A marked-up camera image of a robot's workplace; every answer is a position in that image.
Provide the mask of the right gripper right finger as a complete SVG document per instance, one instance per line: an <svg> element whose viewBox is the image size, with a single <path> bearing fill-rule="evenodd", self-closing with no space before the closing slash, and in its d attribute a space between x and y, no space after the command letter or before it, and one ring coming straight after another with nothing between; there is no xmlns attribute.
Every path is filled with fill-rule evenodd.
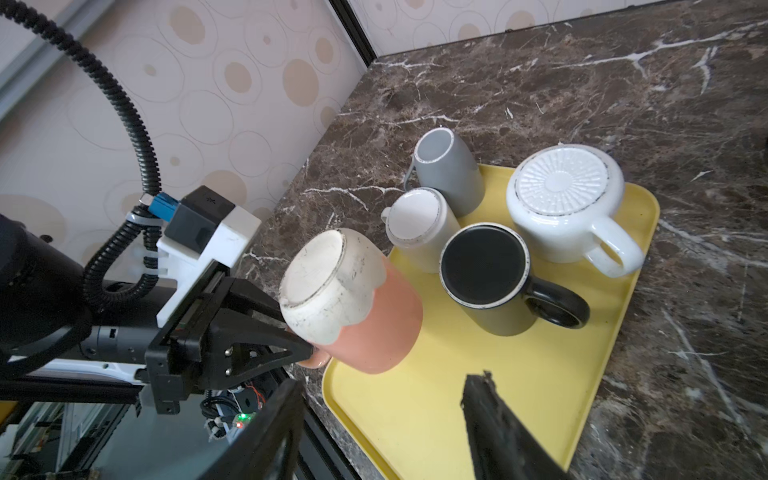
<svg viewBox="0 0 768 480"><path fill-rule="evenodd" d="M490 372L466 377L461 408L477 479L566 479L498 395Z"/></svg>

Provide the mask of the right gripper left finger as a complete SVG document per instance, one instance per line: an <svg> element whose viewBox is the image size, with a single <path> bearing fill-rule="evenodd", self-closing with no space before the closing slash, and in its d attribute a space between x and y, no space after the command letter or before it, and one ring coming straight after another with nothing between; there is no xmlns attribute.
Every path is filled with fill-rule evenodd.
<svg viewBox="0 0 768 480"><path fill-rule="evenodd" d="M203 479L291 479L304 422L303 385L287 380Z"/></svg>

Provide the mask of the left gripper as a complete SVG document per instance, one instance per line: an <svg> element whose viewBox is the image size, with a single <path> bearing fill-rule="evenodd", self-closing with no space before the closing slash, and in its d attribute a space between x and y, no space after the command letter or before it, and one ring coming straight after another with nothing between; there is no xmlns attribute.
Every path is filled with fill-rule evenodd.
<svg viewBox="0 0 768 480"><path fill-rule="evenodd" d="M146 350L157 413L177 414L193 393L232 389L312 356L314 347L297 335L242 314L252 312L284 320L279 303L254 283L220 263L204 270Z"/></svg>

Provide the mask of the peach and cream mug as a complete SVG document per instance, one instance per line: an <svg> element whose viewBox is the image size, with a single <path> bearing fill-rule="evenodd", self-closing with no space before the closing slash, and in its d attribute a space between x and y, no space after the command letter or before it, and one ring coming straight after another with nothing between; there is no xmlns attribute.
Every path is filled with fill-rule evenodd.
<svg viewBox="0 0 768 480"><path fill-rule="evenodd" d="M423 320L411 283L368 238L347 228L327 230L301 248L281 280L279 304L290 330L313 345L299 363L309 369L336 359L384 373L412 350Z"/></svg>

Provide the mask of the black mug white rim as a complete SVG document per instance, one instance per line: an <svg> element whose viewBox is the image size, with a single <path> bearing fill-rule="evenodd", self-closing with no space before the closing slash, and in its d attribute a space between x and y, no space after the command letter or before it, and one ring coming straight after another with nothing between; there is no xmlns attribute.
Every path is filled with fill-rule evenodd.
<svg viewBox="0 0 768 480"><path fill-rule="evenodd" d="M523 237L498 223L476 223L455 233L441 252L439 278L450 298L496 336L522 334L539 319L580 329L591 316L580 295L535 276Z"/></svg>

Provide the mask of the white ribbed mug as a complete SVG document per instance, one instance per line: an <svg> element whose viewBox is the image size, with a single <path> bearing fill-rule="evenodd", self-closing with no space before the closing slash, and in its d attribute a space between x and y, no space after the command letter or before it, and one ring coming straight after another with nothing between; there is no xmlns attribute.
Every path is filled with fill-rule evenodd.
<svg viewBox="0 0 768 480"><path fill-rule="evenodd" d="M540 150L512 174L506 203L517 230L552 263L589 261L609 278L639 270L645 254L613 219L624 175L607 153L565 144Z"/></svg>

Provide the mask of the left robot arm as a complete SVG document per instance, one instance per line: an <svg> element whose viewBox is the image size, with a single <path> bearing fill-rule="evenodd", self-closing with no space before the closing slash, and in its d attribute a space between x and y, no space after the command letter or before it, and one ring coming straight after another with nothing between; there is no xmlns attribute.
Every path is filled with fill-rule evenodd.
<svg viewBox="0 0 768 480"><path fill-rule="evenodd" d="M7 217L1 219L1 378L22 377L75 349L91 362L128 363L151 386L161 414L204 390L227 390L275 368L307 360L313 346L285 329L278 303L230 276L217 260L191 273L190 285L119 306L92 307L82 268Z"/></svg>

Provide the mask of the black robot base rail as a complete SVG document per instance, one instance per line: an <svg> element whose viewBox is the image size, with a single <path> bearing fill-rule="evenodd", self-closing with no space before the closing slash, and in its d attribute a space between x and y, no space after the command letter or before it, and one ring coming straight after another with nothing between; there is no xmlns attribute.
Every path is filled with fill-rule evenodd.
<svg viewBox="0 0 768 480"><path fill-rule="evenodd" d="M1 424L4 479L192 479L236 433L209 437L202 396L175 416L150 405L23 402Z"/></svg>

